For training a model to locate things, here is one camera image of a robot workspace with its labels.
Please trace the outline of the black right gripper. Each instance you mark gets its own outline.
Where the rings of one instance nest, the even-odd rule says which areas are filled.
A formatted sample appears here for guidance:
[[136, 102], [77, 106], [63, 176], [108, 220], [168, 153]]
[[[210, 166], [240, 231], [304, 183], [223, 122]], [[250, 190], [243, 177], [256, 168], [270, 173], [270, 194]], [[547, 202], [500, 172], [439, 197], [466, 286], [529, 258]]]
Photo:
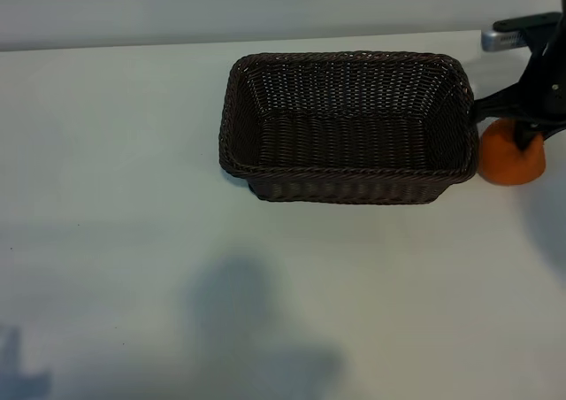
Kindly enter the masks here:
[[[515, 145], [525, 151], [542, 133], [546, 140], [565, 129], [565, 15], [553, 30], [527, 30], [532, 55], [522, 76], [527, 108], [532, 123], [515, 124]], [[519, 96], [520, 89], [511, 85], [474, 101], [472, 120], [487, 118], [526, 120], [527, 113]]]

